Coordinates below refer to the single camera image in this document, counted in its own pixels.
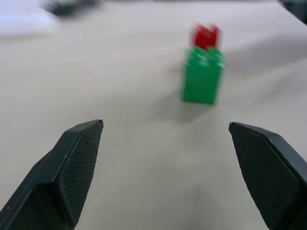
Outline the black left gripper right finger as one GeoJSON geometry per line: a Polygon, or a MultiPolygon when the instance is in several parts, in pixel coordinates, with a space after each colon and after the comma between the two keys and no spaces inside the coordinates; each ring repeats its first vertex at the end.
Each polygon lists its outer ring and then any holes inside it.
{"type": "Polygon", "coordinates": [[[307,163],[277,133],[231,122],[228,128],[248,191],[271,230],[307,228],[307,163]]]}

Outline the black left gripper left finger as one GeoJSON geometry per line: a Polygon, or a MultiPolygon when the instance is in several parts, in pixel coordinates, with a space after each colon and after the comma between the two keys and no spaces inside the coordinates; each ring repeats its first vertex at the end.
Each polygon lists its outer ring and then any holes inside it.
{"type": "Polygon", "coordinates": [[[73,230],[91,186],[104,128],[97,119],[66,130],[0,212],[2,230],[73,230]]]}

